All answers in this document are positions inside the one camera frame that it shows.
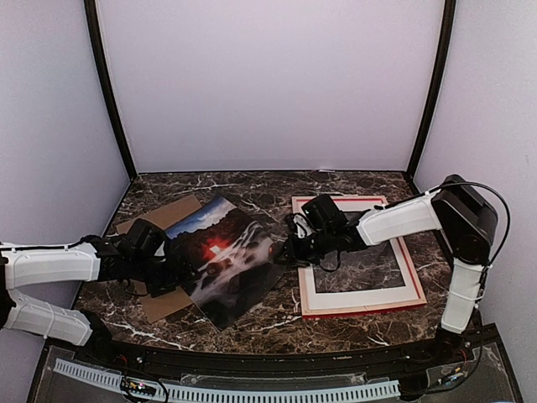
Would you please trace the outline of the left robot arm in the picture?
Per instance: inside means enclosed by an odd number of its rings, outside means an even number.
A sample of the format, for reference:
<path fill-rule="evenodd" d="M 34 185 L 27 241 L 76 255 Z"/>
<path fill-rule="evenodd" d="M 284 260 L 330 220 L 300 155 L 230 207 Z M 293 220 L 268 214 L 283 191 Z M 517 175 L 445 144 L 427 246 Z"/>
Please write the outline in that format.
<path fill-rule="evenodd" d="M 71 280 L 136 280 L 150 295 L 161 296 L 193 276 L 188 259 L 172 254 L 164 235 L 146 240 L 126 234 L 90 235 L 72 244 L 45 246 L 6 243 L 1 247 L 1 327 L 85 346 L 98 364 L 110 366 L 118 359 L 118 348 L 98 316 L 27 296 L 21 287 Z"/>

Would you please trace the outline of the black front rail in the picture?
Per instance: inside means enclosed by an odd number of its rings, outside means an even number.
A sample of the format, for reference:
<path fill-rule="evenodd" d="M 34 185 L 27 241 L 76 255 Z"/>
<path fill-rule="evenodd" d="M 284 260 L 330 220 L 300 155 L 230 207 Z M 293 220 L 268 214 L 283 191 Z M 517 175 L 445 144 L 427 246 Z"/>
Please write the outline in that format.
<path fill-rule="evenodd" d="M 369 379 L 397 378 L 423 374 L 434 366 L 431 362 L 416 364 L 404 359 L 405 354 L 423 353 L 433 348 L 431 339 L 339 353 L 280 355 L 195 353 L 124 342 L 113 342 L 112 346 L 128 359 L 120 367 L 128 374 L 148 374 L 162 379 L 179 379 L 187 374 L 285 378 L 358 373 L 366 374 Z"/>

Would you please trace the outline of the black corner post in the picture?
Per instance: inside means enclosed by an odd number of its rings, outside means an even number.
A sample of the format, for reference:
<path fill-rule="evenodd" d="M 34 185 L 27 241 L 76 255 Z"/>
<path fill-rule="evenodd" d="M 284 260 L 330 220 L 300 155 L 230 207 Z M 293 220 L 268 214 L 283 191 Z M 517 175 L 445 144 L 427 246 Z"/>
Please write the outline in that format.
<path fill-rule="evenodd" d="M 112 80 L 107 65 L 107 57 L 102 39 L 102 32 L 97 12 L 97 1 L 84 0 L 86 25 L 91 42 L 91 51 L 96 67 L 97 77 L 100 83 L 103 100 L 107 110 L 107 116 L 112 127 L 118 151 L 121 156 L 123 167 L 130 182 L 138 176 L 131 151 L 128 147 L 127 137 L 120 118 L 117 102 L 112 88 Z"/>
<path fill-rule="evenodd" d="M 430 127 L 435 114 L 436 104 L 440 95 L 449 54 L 451 34 L 453 30 L 456 14 L 456 0 L 445 0 L 441 19 L 441 29 L 435 53 L 435 61 L 431 73 L 429 89 L 425 99 L 425 105 L 420 120 L 418 132 L 414 142 L 409 163 L 406 168 L 406 175 L 411 181 L 414 180 L 421 158 L 425 150 L 425 144 L 430 132 Z"/>

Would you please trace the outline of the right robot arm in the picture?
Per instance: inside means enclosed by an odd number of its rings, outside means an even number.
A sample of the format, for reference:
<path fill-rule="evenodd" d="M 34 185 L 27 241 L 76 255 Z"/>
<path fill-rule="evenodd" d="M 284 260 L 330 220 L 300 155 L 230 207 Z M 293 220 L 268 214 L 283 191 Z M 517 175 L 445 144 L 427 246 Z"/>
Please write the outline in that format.
<path fill-rule="evenodd" d="M 436 364 L 446 364 L 461 349 L 457 334 L 466 331 L 494 261 L 498 213 L 480 194 L 483 187 L 453 174 L 428 191 L 353 217 L 347 217 L 331 196 L 316 196 L 300 212 L 286 216 L 289 234 L 273 261 L 318 265 L 332 252 L 357 252 L 415 233 L 443 232 L 453 264 L 440 323 L 446 332 L 429 344 L 428 356 Z"/>

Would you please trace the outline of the left black corner post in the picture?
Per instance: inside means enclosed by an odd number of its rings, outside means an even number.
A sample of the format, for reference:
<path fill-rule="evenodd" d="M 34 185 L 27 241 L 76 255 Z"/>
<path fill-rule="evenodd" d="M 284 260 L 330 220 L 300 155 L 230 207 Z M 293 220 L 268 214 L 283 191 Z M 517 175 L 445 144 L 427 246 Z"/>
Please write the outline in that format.
<path fill-rule="evenodd" d="M 127 137 L 120 118 L 117 102 L 112 88 L 112 80 L 107 65 L 107 57 L 102 39 L 102 32 L 97 12 L 97 1 L 84 0 L 86 25 L 91 42 L 91 51 L 96 67 L 97 77 L 100 83 L 103 100 L 107 110 L 107 116 L 112 127 L 118 151 L 121 156 L 123 167 L 130 182 L 138 176 L 131 151 L 128 147 Z"/>

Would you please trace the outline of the landscape photo print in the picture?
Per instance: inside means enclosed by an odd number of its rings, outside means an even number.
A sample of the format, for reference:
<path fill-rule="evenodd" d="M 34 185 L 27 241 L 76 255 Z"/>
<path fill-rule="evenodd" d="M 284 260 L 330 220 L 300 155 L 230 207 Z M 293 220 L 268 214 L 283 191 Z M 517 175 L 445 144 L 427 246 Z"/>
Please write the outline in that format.
<path fill-rule="evenodd" d="M 222 196 L 165 232 L 164 253 L 180 287 L 220 331 L 258 304 L 284 273 L 265 228 Z"/>

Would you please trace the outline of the right black corner post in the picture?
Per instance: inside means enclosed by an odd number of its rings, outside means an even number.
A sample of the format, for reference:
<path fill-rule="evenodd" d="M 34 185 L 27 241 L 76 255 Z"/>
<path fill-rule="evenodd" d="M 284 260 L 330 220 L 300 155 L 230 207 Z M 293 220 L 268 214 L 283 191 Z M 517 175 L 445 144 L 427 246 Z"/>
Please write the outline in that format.
<path fill-rule="evenodd" d="M 435 61 L 431 73 L 429 89 L 425 99 L 425 105 L 420 120 L 418 132 L 414 142 L 409 163 L 406 168 L 406 175 L 411 181 L 414 180 L 421 158 L 425 150 L 425 144 L 430 132 L 430 127 L 435 114 L 436 104 L 440 95 L 449 54 L 451 34 L 453 30 L 456 14 L 456 0 L 445 0 L 441 19 L 441 29 L 435 53 Z"/>

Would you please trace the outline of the brown cardboard backing board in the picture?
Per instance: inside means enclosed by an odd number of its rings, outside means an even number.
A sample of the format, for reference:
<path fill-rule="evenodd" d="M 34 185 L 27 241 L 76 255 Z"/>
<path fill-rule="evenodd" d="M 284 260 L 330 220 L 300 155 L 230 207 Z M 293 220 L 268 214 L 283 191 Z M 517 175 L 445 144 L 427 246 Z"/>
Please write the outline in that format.
<path fill-rule="evenodd" d="M 161 229 L 167 229 L 200 208 L 201 203 L 198 199 L 194 195 L 189 195 L 152 212 L 143 214 L 140 218 L 155 224 Z M 133 285 L 128 287 L 128 290 L 130 289 L 133 289 L 135 294 L 139 294 L 138 298 L 142 303 L 147 321 L 150 323 L 157 322 L 192 304 L 191 299 L 180 287 L 158 297 L 142 296 L 146 292 L 146 286 L 142 282 L 134 281 Z"/>

